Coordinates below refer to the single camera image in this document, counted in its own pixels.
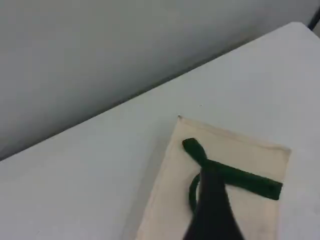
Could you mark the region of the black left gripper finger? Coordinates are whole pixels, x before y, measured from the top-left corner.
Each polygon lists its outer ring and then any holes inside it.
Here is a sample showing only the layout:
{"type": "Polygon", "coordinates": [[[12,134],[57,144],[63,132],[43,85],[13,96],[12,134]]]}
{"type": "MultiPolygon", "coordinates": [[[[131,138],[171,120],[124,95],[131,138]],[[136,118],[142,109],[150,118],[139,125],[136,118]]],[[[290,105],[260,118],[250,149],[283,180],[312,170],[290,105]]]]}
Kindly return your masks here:
{"type": "Polygon", "coordinates": [[[235,220],[226,186],[219,173],[200,173],[195,214],[183,236],[185,240],[243,240],[235,220]]]}

